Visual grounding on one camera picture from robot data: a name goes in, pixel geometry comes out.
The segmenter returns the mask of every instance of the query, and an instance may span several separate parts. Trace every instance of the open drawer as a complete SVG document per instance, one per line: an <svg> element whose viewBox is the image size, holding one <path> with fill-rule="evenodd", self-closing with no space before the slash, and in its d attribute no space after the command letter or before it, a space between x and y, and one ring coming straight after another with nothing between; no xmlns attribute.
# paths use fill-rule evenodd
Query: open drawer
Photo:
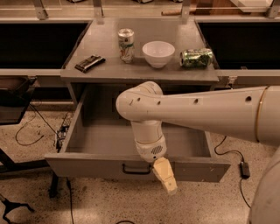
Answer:
<svg viewBox="0 0 280 224"><path fill-rule="evenodd" d="M63 147L45 159L59 177L157 179L137 153L130 122L116 111L125 84L87 84ZM182 181L219 182L230 166L212 157L210 134L163 124L167 155Z"/></svg>

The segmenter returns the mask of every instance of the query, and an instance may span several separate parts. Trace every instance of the black tripod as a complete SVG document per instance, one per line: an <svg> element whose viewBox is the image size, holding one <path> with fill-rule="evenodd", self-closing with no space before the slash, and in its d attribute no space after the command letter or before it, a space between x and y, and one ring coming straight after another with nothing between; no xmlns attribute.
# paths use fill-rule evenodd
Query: black tripod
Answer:
<svg viewBox="0 0 280 224"><path fill-rule="evenodd" d="M6 217L6 215L13 209L18 208L18 207L27 207L29 211L35 212L33 208L31 208L28 204L26 203L17 203L17 202L10 202L8 199L3 197L3 195L0 193L0 200L2 203L6 206L5 211L3 213L3 219L7 221L9 224L11 224L11 221Z"/></svg>

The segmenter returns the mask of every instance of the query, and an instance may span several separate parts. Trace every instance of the green can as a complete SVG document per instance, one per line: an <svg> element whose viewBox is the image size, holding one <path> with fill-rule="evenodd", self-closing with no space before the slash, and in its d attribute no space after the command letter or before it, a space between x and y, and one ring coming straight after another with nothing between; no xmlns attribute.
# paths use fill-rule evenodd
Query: green can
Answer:
<svg viewBox="0 0 280 224"><path fill-rule="evenodd" d="M180 53L180 65L182 67L207 67L212 63L213 52L209 48L190 49Z"/></svg>

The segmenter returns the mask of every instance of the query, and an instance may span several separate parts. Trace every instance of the bowl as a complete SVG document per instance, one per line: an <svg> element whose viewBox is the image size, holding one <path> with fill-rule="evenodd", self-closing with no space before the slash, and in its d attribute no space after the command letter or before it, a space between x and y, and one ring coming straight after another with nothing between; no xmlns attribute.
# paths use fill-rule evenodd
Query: bowl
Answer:
<svg viewBox="0 0 280 224"><path fill-rule="evenodd" d="M175 47L164 41L151 41L142 48L146 61L155 68L164 67L175 53Z"/></svg>

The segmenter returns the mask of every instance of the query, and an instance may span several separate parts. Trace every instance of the concrete floor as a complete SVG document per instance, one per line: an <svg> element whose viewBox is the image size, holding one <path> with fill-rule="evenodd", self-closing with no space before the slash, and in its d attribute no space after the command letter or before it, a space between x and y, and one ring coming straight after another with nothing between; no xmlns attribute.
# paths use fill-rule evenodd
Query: concrete floor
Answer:
<svg viewBox="0 0 280 224"><path fill-rule="evenodd" d="M57 130L71 107L38 106L42 116ZM18 125L0 127L0 147L15 161L24 162L44 158L47 152L55 152L52 130L33 111L25 113ZM32 146L29 144L42 135ZM213 145L223 136L211 134ZM251 204L263 169L275 149L258 143L249 143L229 137L218 151L239 150L249 162L251 177L243 181L244 195ZM178 182L178 192L168 196L157 181L131 181L101 178L70 178L73 195L74 223L115 224L129 220L136 224L173 223L246 223L249 208L240 193L240 157L234 153L223 156L231 167L220 183ZM48 189L52 180L49 169L31 171L20 175L0 176L0 193L10 201L29 203L35 209L30 213L21 207L8 217L13 223L72 223L67 180L59 179L58 194L50 199ZM4 205L0 204L0 214Z"/></svg>

